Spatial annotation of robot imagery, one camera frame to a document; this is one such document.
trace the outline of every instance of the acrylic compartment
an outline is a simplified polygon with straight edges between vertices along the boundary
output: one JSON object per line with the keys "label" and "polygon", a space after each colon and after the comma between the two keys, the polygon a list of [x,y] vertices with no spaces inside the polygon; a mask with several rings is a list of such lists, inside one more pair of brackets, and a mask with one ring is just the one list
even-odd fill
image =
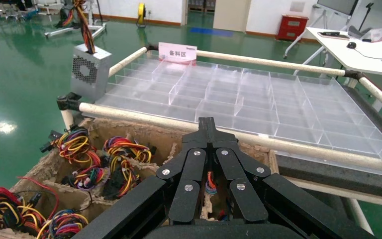
{"label": "acrylic compartment", "polygon": [[382,159],[382,133],[335,79],[147,55],[115,79],[96,104]]}

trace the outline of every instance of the white table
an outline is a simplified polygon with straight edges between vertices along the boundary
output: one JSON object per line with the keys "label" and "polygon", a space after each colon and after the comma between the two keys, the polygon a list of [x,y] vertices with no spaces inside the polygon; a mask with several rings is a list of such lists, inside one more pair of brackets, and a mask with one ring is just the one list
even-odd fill
{"label": "white table", "polygon": [[[315,39],[320,42],[320,44],[335,58],[337,59],[346,69],[360,71],[363,73],[372,73],[377,75],[382,75],[382,60],[372,59],[368,57],[364,57],[359,52],[364,54],[365,56],[374,57],[374,58],[382,58],[382,41],[381,42],[363,42],[358,39],[350,39],[350,40],[341,40],[335,38],[323,37],[318,34],[318,32],[323,31],[331,31],[321,28],[313,28],[307,27],[307,30],[311,32]],[[341,31],[341,34],[348,35],[347,32]],[[356,49],[349,49],[346,46],[348,43],[352,41],[357,44]],[[319,54],[321,50],[317,51],[312,58],[314,58],[317,54]],[[325,67],[331,67],[334,59],[333,57],[329,57]],[[375,101],[373,107],[379,111],[382,107],[382,103],[379,101]]]}

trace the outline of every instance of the green epoxy floor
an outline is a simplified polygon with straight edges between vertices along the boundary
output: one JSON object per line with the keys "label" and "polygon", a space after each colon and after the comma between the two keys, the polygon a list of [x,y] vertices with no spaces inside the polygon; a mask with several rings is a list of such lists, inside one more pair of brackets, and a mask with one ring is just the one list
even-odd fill
{"label": "green epoxy floor", "polygon": [[[57,17],[53,19],[52,23],[47,17],[37,17],[21,24],[0,21],[0,126],[6,123],[16,127],[8,134],[0,132],[0,186],[11,187],[17,181],[16,176],[24,175],[43,156],[39,147],[46,142],[49,131],[62,131],[64,128],[55,99],[70,90],[73,47],[81,44],[82,38],[79,32],[74,32],[46,39],[43,33],[54,30],[52,25]],[[280,61],[290,44],[240,32],[233,33],[232,37],[189,32],[189,27],[210,28],[212,23],[212,15],[202,18],[200,13],[193,12],[190,12],[188,26],[184,27],[149,25],[145,29],[137,29],[134,23],[110,21],[107,22],[107,32],[97,38],[95,44],[113,54],[113,64],[146,42],[196,45],[200,50]],[[298,44],[288,54],[287,61],[302,63],[318,47],[318,44]],[[293,72],[216,59],[198,60]],[[314,59],[312,64],[318,65],[319,60]],[[365,89],[360,87],[360,91],[365,92]],[[382,238],[382,206],[361,205],[373,231]]]}

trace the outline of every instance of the power supply fan grille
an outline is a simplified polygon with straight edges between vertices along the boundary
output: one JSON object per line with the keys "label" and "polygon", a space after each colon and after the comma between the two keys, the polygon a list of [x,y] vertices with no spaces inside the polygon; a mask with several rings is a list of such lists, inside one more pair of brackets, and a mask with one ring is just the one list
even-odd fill
{"label": "power supply fan grille", "polygon": [[73,60],[73,72],[76,79],[84,81],[88,84],[96,82],[97,68],[95,64],[89,60],[86,60],[80,56],[77,56]]}

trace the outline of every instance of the doorway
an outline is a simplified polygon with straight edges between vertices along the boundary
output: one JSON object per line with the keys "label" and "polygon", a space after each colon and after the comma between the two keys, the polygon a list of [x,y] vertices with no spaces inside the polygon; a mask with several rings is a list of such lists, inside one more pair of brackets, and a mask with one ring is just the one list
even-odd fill
{"label": "doorway", "polygon": [[251,0],[183,0],[182,25],[244,32]]}
{"label": "doorway", "polygon": [[185,25],[190,27],[213,28],[216,0],[185,0],[188,2]]}

